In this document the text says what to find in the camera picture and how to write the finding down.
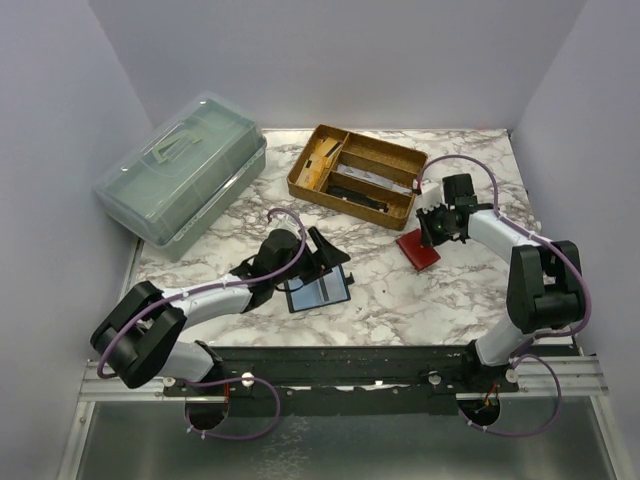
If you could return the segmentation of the woven wicker organizer tray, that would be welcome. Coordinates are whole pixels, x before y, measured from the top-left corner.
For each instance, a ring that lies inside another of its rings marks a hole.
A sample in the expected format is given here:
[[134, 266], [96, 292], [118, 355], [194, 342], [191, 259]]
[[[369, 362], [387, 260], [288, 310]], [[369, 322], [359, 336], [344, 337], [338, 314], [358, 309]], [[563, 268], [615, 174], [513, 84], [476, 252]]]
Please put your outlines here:
[[358, 219], [402, 230], [413, 181], [428, 163], [419, 150], [320, 125], [287, 176], [289, 194]]

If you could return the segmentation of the gold cards in tray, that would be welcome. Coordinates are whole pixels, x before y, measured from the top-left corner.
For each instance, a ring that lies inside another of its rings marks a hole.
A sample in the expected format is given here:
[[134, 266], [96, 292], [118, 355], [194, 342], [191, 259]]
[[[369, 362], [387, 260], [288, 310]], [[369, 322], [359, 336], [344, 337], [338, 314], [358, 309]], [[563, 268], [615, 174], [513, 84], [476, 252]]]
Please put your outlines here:
[[314, 189], [324, 170], [331, 166], [342, 144], [341, 140], [332, 137], [313, 139], [311, 152], [303, 163], [296, 184], [303, 188]]

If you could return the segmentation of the red leather card holder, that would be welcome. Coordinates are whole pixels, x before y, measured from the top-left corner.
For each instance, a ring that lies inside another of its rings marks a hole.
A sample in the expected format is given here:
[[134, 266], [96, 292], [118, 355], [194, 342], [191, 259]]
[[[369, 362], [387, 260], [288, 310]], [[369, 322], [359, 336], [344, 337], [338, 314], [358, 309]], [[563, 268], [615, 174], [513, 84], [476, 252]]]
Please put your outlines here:
[[440, 260], [433, 247], [421, 244], [421, 230], [415, 229], [396, 239], [396, 244], [417, 272], [421, 272]]

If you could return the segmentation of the aluminium extrusion rail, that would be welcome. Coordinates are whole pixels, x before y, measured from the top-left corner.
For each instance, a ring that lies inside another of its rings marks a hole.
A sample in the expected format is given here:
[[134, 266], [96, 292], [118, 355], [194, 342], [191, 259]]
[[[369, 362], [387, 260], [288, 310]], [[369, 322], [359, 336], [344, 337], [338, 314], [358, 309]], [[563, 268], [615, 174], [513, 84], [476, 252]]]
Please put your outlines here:
[[102, 379], [97, 374], [97, 363], [89, 361], [80, 384], [79, 400], [82, 402], [154, 402], [178, 401], [185, 398], [185, 391], [170, 397], [165, 394], [163, 378], [156, 377], [145, 385], [128, 388], [119, 378]]

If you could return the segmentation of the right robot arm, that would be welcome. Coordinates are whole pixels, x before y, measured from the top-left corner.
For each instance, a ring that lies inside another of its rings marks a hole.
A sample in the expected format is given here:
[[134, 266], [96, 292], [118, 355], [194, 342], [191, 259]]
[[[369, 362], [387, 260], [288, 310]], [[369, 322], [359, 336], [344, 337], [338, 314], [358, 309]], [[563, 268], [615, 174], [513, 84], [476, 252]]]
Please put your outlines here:
[[461, 363], [465, 384], [500, 378], [515, 352], [584, 319], [587, 298], [574, 243], [538, 237], [495, 205], [479, 202], [469, 174], [448, 176], [440, 184], [414, 180], [412, 187], [422, 246], [471, 239], [509, 266], [506, 314], [465, 348]]

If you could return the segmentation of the black mounting base rail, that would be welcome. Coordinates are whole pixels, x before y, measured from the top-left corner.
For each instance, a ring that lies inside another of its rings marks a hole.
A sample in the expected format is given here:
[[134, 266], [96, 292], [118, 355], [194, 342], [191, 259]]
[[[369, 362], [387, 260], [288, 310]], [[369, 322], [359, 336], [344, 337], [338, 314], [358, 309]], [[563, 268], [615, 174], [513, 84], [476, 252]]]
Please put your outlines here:
[[196, 387], [177, 377], [155, 376], [126, 400], [226, 403], [234, 416], [266, 416], [273, 405], [261, 378], [279, 395], [283, 415], [355, 416], [427, 413], [454, 415], [464, 403], [511, 398], [581, 397], [603, 394], [599, 362], [558, 346], [540, 348], [544, 358], [517, 367], [465, 373], [464, 347], [220, 347], [214, 375], [231, 386]]

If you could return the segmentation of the black leather card holder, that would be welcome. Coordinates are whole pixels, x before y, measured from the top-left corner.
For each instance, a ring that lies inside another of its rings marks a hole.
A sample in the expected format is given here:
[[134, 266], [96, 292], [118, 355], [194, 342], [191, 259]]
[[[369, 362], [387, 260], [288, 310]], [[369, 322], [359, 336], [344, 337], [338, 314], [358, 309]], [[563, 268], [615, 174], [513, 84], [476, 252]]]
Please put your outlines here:
[[349, 287], [354, 282], [353, 274], [346, 275], [341, 265], [306, 285], [299, 277], [286, 281], [284, 287], [288, 310], [297, 313], [349, 301]]

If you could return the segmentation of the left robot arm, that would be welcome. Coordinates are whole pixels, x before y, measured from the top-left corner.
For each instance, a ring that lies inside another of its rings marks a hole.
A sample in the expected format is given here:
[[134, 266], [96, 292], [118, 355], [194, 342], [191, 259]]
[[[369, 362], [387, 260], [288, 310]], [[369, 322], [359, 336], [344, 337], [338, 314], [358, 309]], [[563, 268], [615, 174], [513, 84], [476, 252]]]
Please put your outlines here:
[[289, 230], [271, 231], [255, 255], [209, 285], [175, 290], [150, 281], [134, 285], [93, 332], [91, 347], [130, 389], [157, 376], [190, 384], [222, 380], [223, 359], [204, 341], [183, 342], [180, 334], [217, 317], [254, 310], [282, 284], [309, 285], [349, 261], [317, 228], [307, 232], [313, 248]]

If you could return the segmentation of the black cards in tray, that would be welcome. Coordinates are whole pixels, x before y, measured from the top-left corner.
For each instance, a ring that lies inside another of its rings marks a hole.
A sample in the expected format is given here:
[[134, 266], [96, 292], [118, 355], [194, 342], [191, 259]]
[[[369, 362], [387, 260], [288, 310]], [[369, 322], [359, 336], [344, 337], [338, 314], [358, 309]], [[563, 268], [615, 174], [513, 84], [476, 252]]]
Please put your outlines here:
[[375, 200], [363, 193], [341, 187], [338, 185], [329, 185], [326, 189], [328, 195], [340, 198], [345, 201], [350, 201], [361, 206], [365, 206], [376, 211], [387, 213], [389, 211], [388, 204]]

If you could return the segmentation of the green plastic storage box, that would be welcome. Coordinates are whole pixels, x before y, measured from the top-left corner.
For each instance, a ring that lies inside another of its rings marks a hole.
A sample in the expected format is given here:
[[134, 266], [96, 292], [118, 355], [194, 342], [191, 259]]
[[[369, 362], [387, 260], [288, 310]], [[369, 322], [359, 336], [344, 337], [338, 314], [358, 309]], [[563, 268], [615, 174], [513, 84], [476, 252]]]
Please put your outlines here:
[[195, 244], [264, 170], [258, 123], [205, 92], [95, 183], [106, 213], [166, 258]]

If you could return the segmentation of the white cards in tray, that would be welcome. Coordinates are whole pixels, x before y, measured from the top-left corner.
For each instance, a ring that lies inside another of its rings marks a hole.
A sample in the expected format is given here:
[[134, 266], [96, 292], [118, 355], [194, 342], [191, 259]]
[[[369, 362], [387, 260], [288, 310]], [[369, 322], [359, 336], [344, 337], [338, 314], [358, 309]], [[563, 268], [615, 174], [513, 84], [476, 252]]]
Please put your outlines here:
[[400, 185], [399, 183], [396, 183], [389, 178], [383, 177], [381, 175], [378, 175], [366, 170], [361, 170], [345, 164], [339, 164], [337, 166], [336, 171], [343, 175], [347, 175], [352, 178], [366, 181], [374, 185], [378, 185], [387, 190], [395, 191], [397, 193], [406, 194], [406, 195], [410, 195], [412, 193], [412, 191], [409, 188], [403, 185]]

